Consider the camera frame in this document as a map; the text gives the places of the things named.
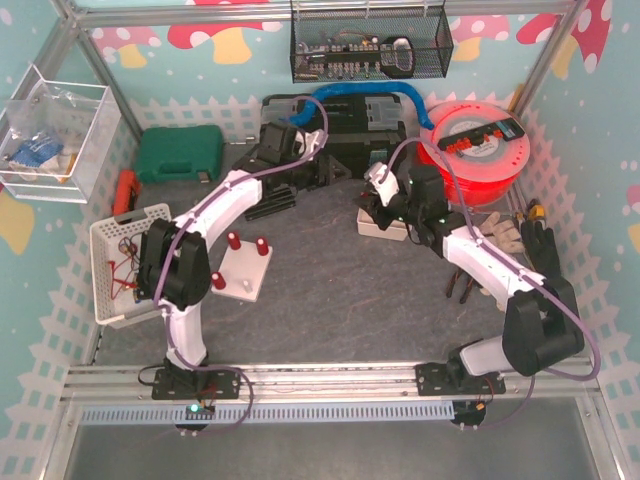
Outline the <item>white spring box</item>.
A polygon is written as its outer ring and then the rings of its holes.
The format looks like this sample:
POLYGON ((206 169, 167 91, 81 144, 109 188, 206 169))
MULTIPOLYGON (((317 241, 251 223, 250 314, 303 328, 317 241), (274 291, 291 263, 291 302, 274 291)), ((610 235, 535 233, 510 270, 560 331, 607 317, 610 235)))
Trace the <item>white spring box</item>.
POLYGON ((356 223, 358 234, 361 236, 392 241, 404 241, 408 238, 408 233, 403 222, 394 220, 383 230, 378 227, 373 219, 362 209, 358 210, 356 223))

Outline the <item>black aluminium extrusion profile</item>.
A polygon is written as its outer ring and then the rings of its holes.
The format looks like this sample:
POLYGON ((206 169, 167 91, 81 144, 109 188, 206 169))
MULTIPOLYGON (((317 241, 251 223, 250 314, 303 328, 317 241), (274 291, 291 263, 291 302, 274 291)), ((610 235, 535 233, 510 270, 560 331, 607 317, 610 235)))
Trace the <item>black aluminium extrusion profile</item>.
POLYGON ((295 197, 296 192, 288 186, 275 189, 249 208, 244 213, 244 218, 246 221, 254 221, 292 208, 296 205, 295 197))

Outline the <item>white peg base plate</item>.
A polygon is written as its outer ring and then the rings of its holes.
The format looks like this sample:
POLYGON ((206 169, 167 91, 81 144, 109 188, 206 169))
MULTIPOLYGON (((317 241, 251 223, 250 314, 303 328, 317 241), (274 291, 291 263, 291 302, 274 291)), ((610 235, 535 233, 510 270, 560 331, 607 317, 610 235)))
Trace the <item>white peg base plate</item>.
POLYGON ((241 241, 242 247, 237 251, 227 247, 218 269, 214 271, 223 275, 227 283, 226 288, 222 291, 214 290, 211 284, 211 292, 244 302, 256 302, 273 254, 273 247, 268 243, 270 253, 260 256, 256 250, 256 241, 241 241))

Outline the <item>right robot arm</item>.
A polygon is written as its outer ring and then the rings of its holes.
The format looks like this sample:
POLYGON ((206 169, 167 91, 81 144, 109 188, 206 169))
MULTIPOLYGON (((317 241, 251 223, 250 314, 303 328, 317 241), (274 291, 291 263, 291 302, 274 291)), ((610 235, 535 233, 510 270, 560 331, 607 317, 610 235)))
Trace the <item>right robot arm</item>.
POLYGON ((411 168, 407 187, 380 162, 364 178, 366 187, 356 203, 380 229, 395 220, 409 225, 419 244, 469 274, 505 307, 500 336, 471 343, 456 354, 466 374, 515 371, 530 377, 584 349, 584 334, 573 320, 577 305, 569 282, 521 265, 462 213, 451 210, 437 167, 411 168))

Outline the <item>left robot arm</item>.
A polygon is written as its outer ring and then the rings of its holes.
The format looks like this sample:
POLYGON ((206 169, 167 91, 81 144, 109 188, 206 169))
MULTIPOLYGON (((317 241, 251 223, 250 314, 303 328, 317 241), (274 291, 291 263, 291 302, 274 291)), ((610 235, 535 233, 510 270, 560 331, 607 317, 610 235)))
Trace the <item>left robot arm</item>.
POLYGON ((307 132, 282 122, 262 127, 260 142, 233 164, 217 187, 172 220, 156 220, 142 234, 136 293, 160 309, 166 359, 177 368, 205 371, 201 303, 211 286, 209 251, 271 187, 315 161, 329 128, 307 132))

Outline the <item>white work glove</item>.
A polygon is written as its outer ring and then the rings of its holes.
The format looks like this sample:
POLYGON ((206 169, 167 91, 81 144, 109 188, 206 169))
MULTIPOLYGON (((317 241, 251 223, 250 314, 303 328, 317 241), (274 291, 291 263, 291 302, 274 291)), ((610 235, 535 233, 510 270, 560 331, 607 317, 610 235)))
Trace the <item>white work glove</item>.
POLYGON ((512 218, 503 217, 499 212, 491 212, 479 225, 480 232, 497 248, 506 254, 525 252, 520 231, 512 218))

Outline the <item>black red terminal strip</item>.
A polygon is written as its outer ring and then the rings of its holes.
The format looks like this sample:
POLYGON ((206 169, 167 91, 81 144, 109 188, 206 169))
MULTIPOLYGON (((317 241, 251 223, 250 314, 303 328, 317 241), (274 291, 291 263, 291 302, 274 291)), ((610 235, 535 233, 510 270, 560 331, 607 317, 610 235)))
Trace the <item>black red terminal strip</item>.
POLYGON ((516 120, 505 118, 443 137, 438 140, 437 146, 441 151, 454 154, 458 151, 480 146, 491 138, 510 142, 520 139, 524 135, 524 129, 516 120))

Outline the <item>black work glove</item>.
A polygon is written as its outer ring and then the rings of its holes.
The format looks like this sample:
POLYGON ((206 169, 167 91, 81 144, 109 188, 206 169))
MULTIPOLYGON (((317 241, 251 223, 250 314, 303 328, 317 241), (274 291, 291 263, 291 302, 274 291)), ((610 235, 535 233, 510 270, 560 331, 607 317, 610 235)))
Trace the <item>black work glove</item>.
POLYGON ((553 230, 541 221, 526 220, 520 231, 533 270, 546 278, 560 278, 561 265, 553 230))

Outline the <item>green plastic case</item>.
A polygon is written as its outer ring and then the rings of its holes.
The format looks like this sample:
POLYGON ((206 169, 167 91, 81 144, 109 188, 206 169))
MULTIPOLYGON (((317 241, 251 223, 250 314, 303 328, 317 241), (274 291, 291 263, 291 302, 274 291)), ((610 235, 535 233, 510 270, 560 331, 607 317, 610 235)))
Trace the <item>green plastic case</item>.
POLYGON ((215 181, 223 149, 222 130, 216 125, 149 128, 141 137, 134 172, 143 184, 215 181))

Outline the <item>black mounting plate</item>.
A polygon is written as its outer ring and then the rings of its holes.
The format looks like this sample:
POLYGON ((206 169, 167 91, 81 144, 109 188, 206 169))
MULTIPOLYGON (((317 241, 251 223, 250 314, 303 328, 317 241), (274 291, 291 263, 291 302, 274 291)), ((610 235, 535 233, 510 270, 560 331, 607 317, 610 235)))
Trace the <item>black mounting plate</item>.
POLYGON ((414 372, 420 396, 482 396, 506 392, 505 382, 498 378, 497 372, 473 376, 457 360, 418 364, 414 372))
POLYGON ((239 397, 241 377, 238 373, 190 371, 163 367, 152 383, 153 400, 235 400, 239 397))

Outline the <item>white perforated basket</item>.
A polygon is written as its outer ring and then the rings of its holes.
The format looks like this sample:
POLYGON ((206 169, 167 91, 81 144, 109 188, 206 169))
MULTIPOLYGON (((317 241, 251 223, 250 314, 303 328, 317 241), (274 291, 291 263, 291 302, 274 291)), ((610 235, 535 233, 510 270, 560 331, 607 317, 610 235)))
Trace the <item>white perforated basket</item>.
POLYGON ((94 223, 90 228, 91 273, 96 323, 114 329, 156 316, 150 300, 139 296, 142 234, 157 219, 169 220, 165 203, 94 223))

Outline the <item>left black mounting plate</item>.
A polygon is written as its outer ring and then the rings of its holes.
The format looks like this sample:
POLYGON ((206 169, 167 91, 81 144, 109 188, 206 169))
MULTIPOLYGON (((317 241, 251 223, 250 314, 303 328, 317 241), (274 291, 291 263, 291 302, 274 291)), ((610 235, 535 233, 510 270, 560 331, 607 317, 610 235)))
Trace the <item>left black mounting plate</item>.
POLYGON ((235 400, 239 397, 241 377, 238 373, 190 371, 163 367, 152 383, 153 400, 235 400))

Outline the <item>blue white cloth glove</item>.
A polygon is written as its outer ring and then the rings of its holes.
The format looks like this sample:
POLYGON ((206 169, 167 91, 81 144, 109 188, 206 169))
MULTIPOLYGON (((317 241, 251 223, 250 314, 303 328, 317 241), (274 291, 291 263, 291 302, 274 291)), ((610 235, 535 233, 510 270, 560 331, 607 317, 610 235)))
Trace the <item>blue white cloth glove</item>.
POLYGON ((24 140, 10 156, 9 162, 24 168, 55 171, 59 168, 58 155, 64 145, 55 134, 39 132, 24 140))

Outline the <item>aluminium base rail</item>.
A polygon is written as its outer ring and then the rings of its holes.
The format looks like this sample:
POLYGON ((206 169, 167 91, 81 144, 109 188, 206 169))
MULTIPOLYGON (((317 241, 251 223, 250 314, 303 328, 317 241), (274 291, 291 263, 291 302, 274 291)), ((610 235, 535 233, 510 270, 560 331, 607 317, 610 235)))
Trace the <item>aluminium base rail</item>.
MULTIPOLYGON (((418 385, 426 383, 416 376, 419 361, 301 363, 301 364, 245 364, 240 365, 253 385, 257 403, 310 403, 358 401, 417 401, 418 385)), ((572 374, 586 374, 591 367, 585 357, 561 362, 561 370, 572 374)), ((126 404, 151 401, 151 386, 138 382, 142 366, 83 366, 72 367, 63 382, 61 399, 86 404, 126 404)), ((481 398, 487 400, 524 398, 530 378, 514 372, 498 373, 497 386, 485 390, 481 398)), ((593 396, 601 393, 597 380, 572 381, 549 372, 535 375, 532 398, 564 398, 593 396)))

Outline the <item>clear acrylic wall box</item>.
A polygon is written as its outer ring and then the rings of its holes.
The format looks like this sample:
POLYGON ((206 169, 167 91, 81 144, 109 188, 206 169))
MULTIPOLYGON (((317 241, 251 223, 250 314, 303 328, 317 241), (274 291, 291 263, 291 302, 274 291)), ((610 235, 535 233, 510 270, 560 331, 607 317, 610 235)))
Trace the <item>clear acrylic wall box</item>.
POLYGON ((86 204, 119 127, 105 85, 47 80, 34 65, 7 101, 1 186, 18 200, 86 204))

